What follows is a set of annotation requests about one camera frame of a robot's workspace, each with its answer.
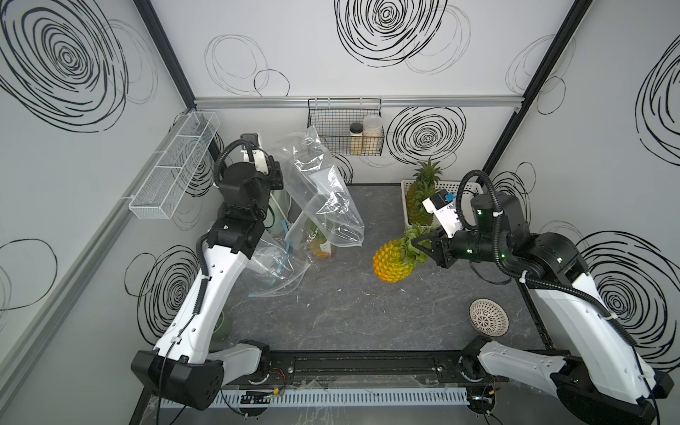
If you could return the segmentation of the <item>clear zip-top bag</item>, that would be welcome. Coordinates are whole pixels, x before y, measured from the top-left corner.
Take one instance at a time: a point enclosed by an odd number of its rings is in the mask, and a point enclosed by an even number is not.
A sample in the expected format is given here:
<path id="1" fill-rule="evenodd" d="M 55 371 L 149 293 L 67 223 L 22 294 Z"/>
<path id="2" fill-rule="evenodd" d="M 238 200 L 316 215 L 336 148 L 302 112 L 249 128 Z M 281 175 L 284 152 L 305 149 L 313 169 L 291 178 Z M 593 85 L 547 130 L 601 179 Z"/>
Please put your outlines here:
<path id="1" fill-rule="evenodd" d="M 281 165 L 283 189 L 301 209 L 285 237 L 293 248 L 302 248 L 312 237 L 306 230 L 313 223 L 336 247 L 361 246 L 365 225 L 345 185 L 330 150 L 314 127 L 292 133 L 267 146 Z"/>
<path id="2" fill-rule="evenodd" d="M 245 285 L 250 299 L 281 297 L 299 288 L 310 267 L 305 256 L 265 231 L 237 283 Z"/>
<path id="3" fill-rule="evenodd" d="M 334 246 L 320 228 L 306 215 L 302 214 L 299 219 L 301 226 L 299 230 L 300 243 L 306 253 L 313 258 L 329 259 L 333 254 Z"/>

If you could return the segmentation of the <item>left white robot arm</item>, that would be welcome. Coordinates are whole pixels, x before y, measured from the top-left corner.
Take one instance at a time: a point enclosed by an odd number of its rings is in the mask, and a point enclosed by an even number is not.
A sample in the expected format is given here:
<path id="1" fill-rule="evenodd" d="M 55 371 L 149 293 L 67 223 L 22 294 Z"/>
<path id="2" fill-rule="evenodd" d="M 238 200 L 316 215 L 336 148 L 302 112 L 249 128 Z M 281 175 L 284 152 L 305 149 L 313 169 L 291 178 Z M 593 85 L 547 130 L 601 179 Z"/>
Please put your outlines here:
<path id="1" fill-rule="evenodd" d="M 270 194 L 283 188 L 281 166 L 261 147 L 257 133 L 230 143 L 212 173 L 223 202 L 216 222 L 196 243 L 198 275 L 164 335 L 131 363 L 145 389 L 200 411 L 212 405 L 224 384 L 266 371 L 264 345 L 238 344 L 225 359 L 208 354 L 228 295 L 266 231 Z"/>

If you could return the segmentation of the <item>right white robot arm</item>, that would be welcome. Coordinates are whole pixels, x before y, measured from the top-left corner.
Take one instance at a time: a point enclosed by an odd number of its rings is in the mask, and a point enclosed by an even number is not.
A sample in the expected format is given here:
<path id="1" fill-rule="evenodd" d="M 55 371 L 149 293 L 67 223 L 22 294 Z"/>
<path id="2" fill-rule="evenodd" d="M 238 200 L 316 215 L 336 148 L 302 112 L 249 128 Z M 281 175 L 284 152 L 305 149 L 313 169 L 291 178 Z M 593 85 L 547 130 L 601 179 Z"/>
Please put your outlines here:
<path id="1" fill-rule="evenodd" d="M 653 424 L 658 401 L 673 380 L 650 367 L 633 337 L 605 305 L 579 249 L 557 233 L 531 231 L 519 199 L 497 191 L 480 170 L 483 193 L 471 199 L 474 221 L 461 196 L 437 191 L 423 201 L 436 230 L 413 245 L 440 267 L 458 260 L 488 262 L 518 283 L 547 332 L 555 354 L 538 354 L 479 336 L 461 352 L 462 375 L 474 383 L 506 377 L 557 398 L 588 424 Z"/>

